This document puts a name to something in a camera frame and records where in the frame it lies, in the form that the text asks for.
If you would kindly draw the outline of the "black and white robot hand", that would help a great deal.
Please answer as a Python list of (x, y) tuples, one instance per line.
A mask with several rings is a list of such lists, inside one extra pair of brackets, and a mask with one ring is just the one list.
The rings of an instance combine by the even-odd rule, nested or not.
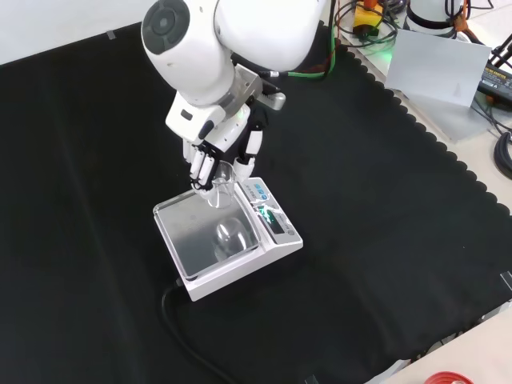
[(196, 107), (176, 93), (166, 125), (182, 139), (182, 157), (190, 166), (189, 180), (197, 195), (204, 199), (213, 196), (215, 173), (236, 142), (240, 147), (233, 162), (235, 180), (243, 182), (252, 175), (264, 122), (252, 121), (250, 115), (248, 105), (243, 105), (228, 118), (219, 105)]

